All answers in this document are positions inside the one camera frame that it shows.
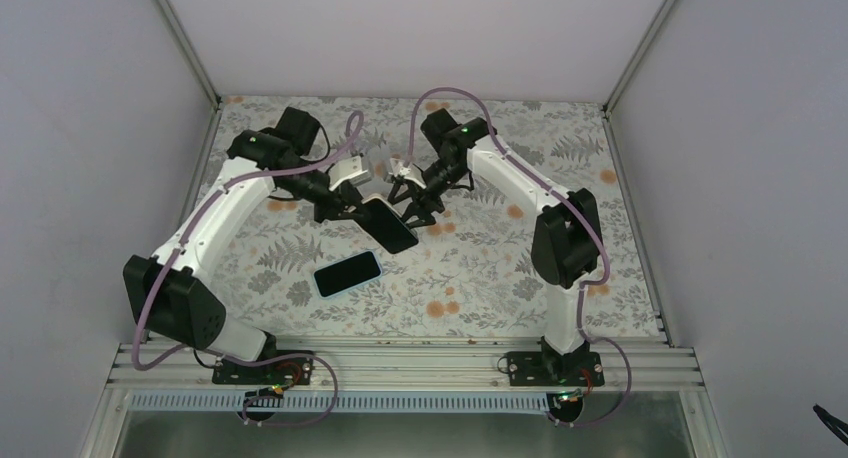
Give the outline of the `black phone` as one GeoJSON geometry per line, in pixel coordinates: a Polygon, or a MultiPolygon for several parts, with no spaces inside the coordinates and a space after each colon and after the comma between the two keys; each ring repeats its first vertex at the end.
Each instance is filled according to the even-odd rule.
{"type": "Polygon", "coordinates": [[[419,238],[382,197],[372,196],[362,201],[363,216],[356,218],[358,226],[390,254],[398,254],[419,244],[419,238]]]}

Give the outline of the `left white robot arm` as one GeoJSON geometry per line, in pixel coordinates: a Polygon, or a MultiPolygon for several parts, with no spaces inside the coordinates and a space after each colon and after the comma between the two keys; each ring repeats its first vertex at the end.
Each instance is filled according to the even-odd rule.
{"type": "Polygon", "coordinates": [[[133,255],[124,266],[136,322],[136,370],[192,349],[238,365],[255,383],[276,374],[275,337],[230,316],[207,282],[249,215],[277,189],[312,203],[317,222],[367,217],[355,177],[331,175],[351,164],[363,125],[363,112],[353,111],[345,141],[320,161],[304,156],[323,127],[299,109],[287,108],[274,127],[247,129],[233,139],[213,185],[186,221],[151,256],[133,255]]]}

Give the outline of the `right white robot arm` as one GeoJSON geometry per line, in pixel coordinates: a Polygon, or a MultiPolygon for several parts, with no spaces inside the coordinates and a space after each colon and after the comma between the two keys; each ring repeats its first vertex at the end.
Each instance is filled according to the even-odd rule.
{"type": "Polygon", "coordinates": [[[445,210],[443,194],[463,178],[475,177],[493,185],[522,211],[535,212],[530,256],[546,283],[547,300],[541,369],[552,384],[567,384],[590,353],[578,282],[596,270],[602,255],[594,195],[542,177],[483,118],[460,124],[440,109],[426,117],[421,131],[437,159],[426,169],[409,158],[391,160],[390,203],[408,204],[402,219],[410,227],[430,226],[445,210]]]}

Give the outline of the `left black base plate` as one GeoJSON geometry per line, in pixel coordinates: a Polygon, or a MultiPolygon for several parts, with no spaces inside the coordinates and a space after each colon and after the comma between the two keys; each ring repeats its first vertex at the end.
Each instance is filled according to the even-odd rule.
{"type": "Polygon", "coordinates": [[[256,387],[309,385],[314,366],[312,351],[279,351],[282,360],[262,366],[245,366],[223,360],[215,367],[211,381],[216,385],[256,387]]]}

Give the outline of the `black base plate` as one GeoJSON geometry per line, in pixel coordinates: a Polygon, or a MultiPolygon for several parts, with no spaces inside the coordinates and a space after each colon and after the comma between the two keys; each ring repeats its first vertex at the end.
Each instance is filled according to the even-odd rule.
{"type": "Polygon", "coordinates": [[[512,351],[503,359],[512,387],[596,387],[606,383],[600,355],[595,352],[561,359],[542,352],[512,351]]]}
{"type": "Polygon", "coordinates": [[[256,387],[309,385],[314,366],[312,351],[279,351],[282,360],[262,366],[245,366],[223,360],[215,367],[211,381],[216,385],[256,387]]]}

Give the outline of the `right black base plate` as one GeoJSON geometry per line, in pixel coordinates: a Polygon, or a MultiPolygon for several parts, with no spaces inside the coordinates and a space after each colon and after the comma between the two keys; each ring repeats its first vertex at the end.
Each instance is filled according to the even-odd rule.
{"type": "Polygon", "coordinates": [[[606,383],[600,355],[595,352],[561,359],[542,352],[512,351],[503,359],[512,387],[596,387],[606,383]]]}

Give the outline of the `aluminium rail frame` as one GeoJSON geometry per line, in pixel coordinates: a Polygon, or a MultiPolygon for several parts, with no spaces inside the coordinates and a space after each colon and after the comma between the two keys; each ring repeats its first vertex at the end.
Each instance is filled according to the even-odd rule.
{"type": "Polygon", "coordinates": [[[557,400],[622,392],[699,392],[695,354],[659,343],[600,344],[598,359],[564,381],[548,379],[534,342],[476,344],[313,339],[284,343],[269,373],[199,365],[180,351],[149,371],[122,346],[107,379],[133,410],[236,411],[255,397],[259,411],[471,412],[541,414],[557,400]]]}

